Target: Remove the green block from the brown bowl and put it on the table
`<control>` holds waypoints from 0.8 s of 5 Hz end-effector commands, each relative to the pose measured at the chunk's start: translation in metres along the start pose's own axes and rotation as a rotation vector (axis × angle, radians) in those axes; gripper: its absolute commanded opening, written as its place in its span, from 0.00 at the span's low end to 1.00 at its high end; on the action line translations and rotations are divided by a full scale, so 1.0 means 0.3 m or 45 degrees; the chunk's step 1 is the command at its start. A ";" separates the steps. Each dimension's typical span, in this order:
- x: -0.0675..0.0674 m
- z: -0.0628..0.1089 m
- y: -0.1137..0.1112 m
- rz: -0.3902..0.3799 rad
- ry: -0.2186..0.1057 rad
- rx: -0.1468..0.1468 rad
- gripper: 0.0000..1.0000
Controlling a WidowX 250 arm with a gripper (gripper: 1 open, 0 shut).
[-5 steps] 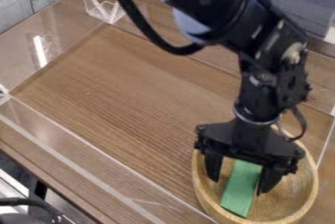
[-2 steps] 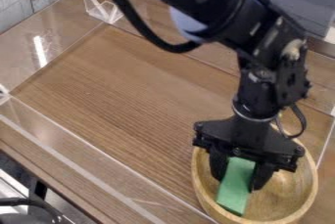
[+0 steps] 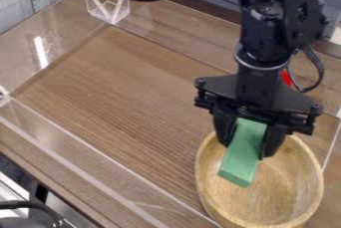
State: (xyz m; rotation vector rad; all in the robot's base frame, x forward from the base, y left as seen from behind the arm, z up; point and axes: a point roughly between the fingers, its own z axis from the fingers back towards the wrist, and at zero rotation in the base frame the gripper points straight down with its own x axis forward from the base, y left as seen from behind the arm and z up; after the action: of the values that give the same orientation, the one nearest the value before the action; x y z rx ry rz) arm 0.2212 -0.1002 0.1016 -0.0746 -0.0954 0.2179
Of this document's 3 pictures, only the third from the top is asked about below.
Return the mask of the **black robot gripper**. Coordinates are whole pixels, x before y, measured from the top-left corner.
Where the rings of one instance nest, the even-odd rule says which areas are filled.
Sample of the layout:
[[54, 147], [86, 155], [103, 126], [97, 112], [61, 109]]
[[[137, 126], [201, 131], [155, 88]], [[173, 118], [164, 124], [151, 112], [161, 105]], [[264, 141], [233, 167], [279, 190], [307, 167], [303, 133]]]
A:
[[323, 106], [287, 86], [279, 72], [240, 70], [234, 75], [200, 77], [194, 86], [194, 105], [213, 115], [216, 136], [225, 147], [230, 146], [238, 118], [266, 124], [260, 159], [276, 154], [287, 134], [313, 134]]

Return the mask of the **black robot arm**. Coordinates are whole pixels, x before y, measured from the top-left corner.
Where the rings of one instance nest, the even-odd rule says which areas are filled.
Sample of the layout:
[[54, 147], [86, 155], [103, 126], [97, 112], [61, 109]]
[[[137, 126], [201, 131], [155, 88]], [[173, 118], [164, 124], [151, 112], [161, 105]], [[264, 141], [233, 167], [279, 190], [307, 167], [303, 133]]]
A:
[[311, 45], [324, 38], [329, 20], [323, 12], [323, 0], [238, 0], [238, 4], [237, 73], [196, 79], [194, 105], [212, 113], [216, 135], [225, 146], [232, 145], [241, 118], [264, 123], [258, 157], [265, 158], [275, 155], [285, 136], [315, 131], [323, 106], [305, 94], [316, 87], [287, 84], [283, 75], [291, 72], [292, 57], [303, 52], [319, 76], [325, 76]]

